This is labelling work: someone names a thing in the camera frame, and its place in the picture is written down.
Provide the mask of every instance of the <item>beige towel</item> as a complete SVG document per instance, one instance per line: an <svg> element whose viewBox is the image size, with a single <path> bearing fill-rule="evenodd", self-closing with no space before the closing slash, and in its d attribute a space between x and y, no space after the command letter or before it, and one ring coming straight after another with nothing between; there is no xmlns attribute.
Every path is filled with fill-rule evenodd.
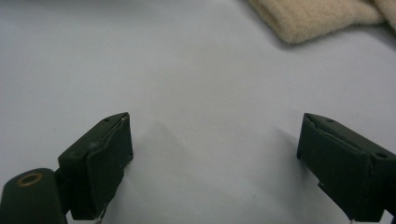
<svg viewBox="0 0 396 224"><path fill-rule="evenodd" d="M375 3L396 30L396 0L375 0Z"/></svg>
<svg viewBox="0 0 396 224"><path fill-rule="evenodd" d="M378 24L384 21L382 14L370 0L249 1L287 43L304 42L351 24Z"/></svg>

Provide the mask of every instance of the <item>fuzzy fabric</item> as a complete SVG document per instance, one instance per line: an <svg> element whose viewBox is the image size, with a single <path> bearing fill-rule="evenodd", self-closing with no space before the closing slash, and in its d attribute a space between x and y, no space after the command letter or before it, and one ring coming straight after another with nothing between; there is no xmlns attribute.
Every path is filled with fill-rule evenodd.
<svg viewBox="0 0 396 224"><path fill-rule="evenodd" d="M377 0L395 2L396 0ZM384 17L370 0L249 0L287 43L326 35L352 24L379 24Z"/></svg>
<svg viewBox="0 0 396 224"><path fill-rule="evenodd" d="M396 0L375 0L375 3L396 30Z"/></svg>

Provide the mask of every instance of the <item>folded towel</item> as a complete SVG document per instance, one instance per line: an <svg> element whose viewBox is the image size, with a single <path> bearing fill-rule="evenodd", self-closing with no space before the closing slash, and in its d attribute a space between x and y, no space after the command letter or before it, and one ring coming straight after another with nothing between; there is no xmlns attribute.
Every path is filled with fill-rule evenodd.
<svg viewBox="0 0 396 224"><path fill-rule="evenodd" d="M375 3L396 30L396 0L375 0Z"/></svg>
<svg viewBox="0 0 396 224"><path fill-rule="evenodd" d="M287 43L300 43L351 24L378 24L384 17L371 0L249 0Z"/></svg>

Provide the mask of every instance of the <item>white surface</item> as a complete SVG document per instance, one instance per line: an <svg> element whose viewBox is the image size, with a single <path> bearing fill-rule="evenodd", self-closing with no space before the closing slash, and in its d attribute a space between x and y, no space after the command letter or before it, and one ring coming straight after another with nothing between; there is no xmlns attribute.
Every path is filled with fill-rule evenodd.
<svg viewBox="0 0 396 224"><path fill-rule="evenodd" d="M395 34L289 47L244 0L0 2L1 185L123 111L104 223L348 223L295 158L303 113L396 152Z"/></svg>

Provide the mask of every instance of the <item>dark object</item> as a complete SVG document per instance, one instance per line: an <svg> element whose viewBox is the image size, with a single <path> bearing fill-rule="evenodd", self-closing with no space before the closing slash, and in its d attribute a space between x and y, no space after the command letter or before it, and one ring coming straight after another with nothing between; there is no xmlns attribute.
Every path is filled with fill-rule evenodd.
<svg viewBox="0 0 396 224"><path fill-rule="evenodd" d="M9 180L3 191L0 223L64 224L103 217L132 160L128 113L101 120L60 157L60 168L35 169Z"/></svg>
<svg viewBox="0 0 396 224"><path fill-rule="evenodd" d="M332 119L305 114L297 157L349 219L396 216L396 156Z"/></svg>

